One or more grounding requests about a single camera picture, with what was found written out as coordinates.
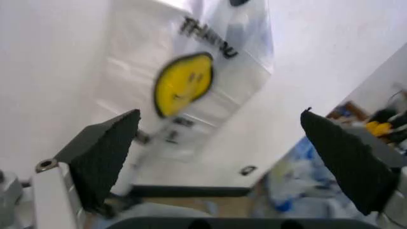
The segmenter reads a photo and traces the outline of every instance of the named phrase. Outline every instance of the clear plastic bag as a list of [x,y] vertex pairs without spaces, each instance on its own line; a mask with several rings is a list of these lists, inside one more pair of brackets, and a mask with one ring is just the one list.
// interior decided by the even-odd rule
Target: clear plastic bag
[[114,4],[97,111],[140,109],[142,151],[189,158],[271,74],[265,0]]

